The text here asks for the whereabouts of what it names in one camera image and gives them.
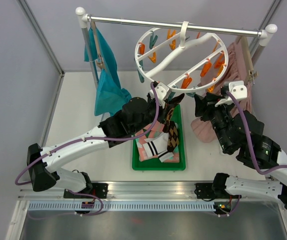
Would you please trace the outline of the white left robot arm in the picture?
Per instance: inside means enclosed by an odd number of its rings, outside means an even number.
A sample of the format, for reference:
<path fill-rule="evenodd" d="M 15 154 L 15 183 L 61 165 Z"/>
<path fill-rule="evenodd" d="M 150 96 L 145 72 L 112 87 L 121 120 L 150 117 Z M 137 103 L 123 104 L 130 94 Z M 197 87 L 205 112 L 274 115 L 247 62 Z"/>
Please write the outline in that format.
<path fill-rule="evenodd" d="M 57 187 L 72 190 L 82 199 L 88 198 L 93 191 L 88 175 L 62 167 L 92 152 L 134 140 L 137 132 L 164 117 L 166 105 L 165 98 L 159 94 L 147 99 L 134 97 L 115 115 L 75 139 L 45 149 L 37 143 L 30 145 L 27 167 L 33 191 Z"/>

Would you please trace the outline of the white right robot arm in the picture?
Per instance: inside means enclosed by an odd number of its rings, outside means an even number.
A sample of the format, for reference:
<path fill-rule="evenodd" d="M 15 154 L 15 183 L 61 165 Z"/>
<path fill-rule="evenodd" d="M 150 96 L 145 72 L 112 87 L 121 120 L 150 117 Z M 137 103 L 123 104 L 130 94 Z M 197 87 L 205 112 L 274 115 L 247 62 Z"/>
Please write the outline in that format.
<path fill-rule="evenodd" d="M 217 173 L 211 190 L 216 199 L 232 197 L 261 198 L 282 204 L 287 210 L 287 154 L 279 144 L 263 134 L 264 123 L 244 110 L 234 98 L 238 114 L 232 116 L 232 106 L 220 100 L 231 96 L 207 93 L 204 97 L 194 95 L 195 116 L 209 121 L 224 154 L 237 152 L 236 160 L 254 169 L 269 180 L 247 180 L 227 173 Z"/>

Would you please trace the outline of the white round clip hanger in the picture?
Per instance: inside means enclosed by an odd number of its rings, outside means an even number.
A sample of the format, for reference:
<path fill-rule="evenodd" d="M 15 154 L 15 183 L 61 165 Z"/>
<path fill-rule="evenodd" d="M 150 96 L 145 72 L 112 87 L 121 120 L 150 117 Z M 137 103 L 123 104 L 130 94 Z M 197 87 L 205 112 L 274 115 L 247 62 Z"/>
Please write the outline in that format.
<path fill-rule="evenodd" d="M 186 21 L 180 27 L 153 27 L 138 39 L 134 62 L 139 81 L 161 82 L 164 72 L 174 69 L 179 73 L 162 81 L 172 93 L 212 92 L 228 70 L 228 49 L 215 33 L 192 34 Z"/>

